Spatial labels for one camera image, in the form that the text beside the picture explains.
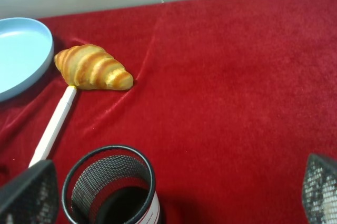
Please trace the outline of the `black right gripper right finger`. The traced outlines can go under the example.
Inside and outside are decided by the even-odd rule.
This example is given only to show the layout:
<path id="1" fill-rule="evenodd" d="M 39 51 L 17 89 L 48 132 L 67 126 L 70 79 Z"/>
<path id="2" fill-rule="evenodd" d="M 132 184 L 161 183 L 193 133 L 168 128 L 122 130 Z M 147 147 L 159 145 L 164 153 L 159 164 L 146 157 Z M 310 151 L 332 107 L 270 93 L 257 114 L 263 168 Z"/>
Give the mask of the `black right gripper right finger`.
<path id="1" fill-rule="evenodd" d="M 302 185 L 308 223 L 336 223 L 336 160 L 310 154 Z"/>

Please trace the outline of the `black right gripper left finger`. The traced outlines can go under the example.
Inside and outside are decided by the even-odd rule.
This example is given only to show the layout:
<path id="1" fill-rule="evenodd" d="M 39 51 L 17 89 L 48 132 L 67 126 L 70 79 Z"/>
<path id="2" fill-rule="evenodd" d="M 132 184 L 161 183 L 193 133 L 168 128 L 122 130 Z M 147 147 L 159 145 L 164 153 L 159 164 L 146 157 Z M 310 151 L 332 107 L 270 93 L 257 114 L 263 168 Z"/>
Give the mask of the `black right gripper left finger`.
<path id="1" fill-rule="evenodd" d="M 55 223 L 59 195 L 55 165 L 41 160 L 1 187 L 1 223 Z"/>

